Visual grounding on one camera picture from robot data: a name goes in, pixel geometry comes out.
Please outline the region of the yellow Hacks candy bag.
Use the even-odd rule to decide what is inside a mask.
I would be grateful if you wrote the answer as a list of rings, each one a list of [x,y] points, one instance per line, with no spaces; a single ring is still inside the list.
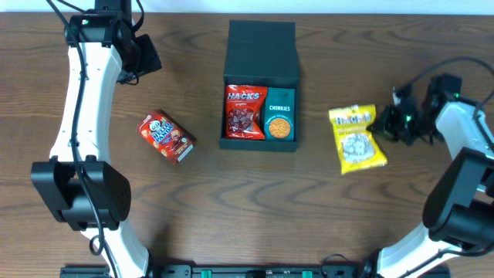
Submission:
[[[328,114],[342,175],[387,164],[387,157],[368,130],[376,119],[373,104],[335,108]]]

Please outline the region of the red Hacks candy bag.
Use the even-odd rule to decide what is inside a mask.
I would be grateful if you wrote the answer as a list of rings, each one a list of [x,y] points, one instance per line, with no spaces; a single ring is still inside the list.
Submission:
[[[261,141],[259,114],[268,93],[265,86],[228,85],[225,89],[225,137]]]

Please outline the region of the teal Chunkies cookie box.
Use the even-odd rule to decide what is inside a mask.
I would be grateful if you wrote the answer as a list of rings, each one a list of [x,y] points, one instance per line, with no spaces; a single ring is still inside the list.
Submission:
[[[263,115],[267,141],[293,141],[295,90],[269,87]]]

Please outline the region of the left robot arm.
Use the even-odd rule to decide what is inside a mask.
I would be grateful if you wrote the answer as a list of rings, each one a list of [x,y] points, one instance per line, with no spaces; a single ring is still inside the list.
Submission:
[[[97,1],[63,20],[69,84],[63,119],[49,159],[32,165],[31,180],[53,218],[88,238],[109,277],[153,277],[151,255],[128,215],[129,181],[111,164],[109,129],[117,84],[135,86],[161,68],[130,0]]]

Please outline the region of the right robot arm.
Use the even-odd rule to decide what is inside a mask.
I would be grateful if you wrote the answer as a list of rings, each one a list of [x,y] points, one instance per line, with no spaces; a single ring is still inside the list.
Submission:
[[[376,250],[357,277],[449,277],[446,260],[492,252],[493,205],[475,194],[493,196],[493,135],[480,104],[462,97],[461,88],[457,76],[432,77],[418,110],[407,84],[369,126],[390,141],[444,141],[452,163],[428,196],[421,223],[393,246]]]

